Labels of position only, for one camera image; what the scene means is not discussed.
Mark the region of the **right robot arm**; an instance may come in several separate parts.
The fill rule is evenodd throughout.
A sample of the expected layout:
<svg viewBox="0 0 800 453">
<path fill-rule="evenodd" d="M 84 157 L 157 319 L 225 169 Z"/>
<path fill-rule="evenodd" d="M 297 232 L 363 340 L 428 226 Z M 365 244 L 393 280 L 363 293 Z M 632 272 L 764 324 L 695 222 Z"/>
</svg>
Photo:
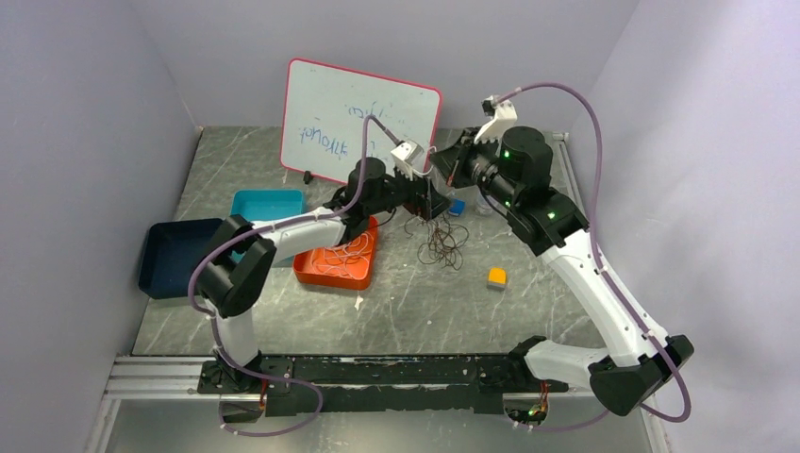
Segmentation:
<svg viewBox="0 0 800 453">
<path fill-rule="evenodd" d="M 454 188 L 477 187 L 504 209 L 511 232 L 568 285 L 604 345 L 585 348 L 533 337 L 513 351 L 509 366 L 519 390 L 543 380 L 589 389 L 609 412 L 625 416 L 669 382 L 692 356 L 685 335 L 669 335 L 615 282 L 591 244 L 590 224 L 577 204 L 551 185 L 554 152 L 542 133 L 514 126 L 495 142 L 464 129 L 433 153 L 432 166 Z"/>
</svg>

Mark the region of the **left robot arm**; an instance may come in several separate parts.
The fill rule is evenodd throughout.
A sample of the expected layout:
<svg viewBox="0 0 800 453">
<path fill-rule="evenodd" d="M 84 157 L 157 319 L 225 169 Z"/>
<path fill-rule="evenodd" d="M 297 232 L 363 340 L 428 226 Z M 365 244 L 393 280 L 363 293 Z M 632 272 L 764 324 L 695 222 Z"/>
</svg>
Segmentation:
<svg viewBox="0 0 800 453">
<path fill-rule="evenodd" d="M 240 393 L 259 384 L 252 309 L 274 262 L 350 243 L 368 229 L 371 216 L 383 211 L 402 208 L 432 220 L 448 207 L 430 176 L 400 167 L 388 174 L 382 160 L 367 157 L 320 208 L 261 224 L 240 215 L 225 218 L 192 270 L 187 289 L 192 307 L 210 319 L 224 381 Z"/>
</svg>

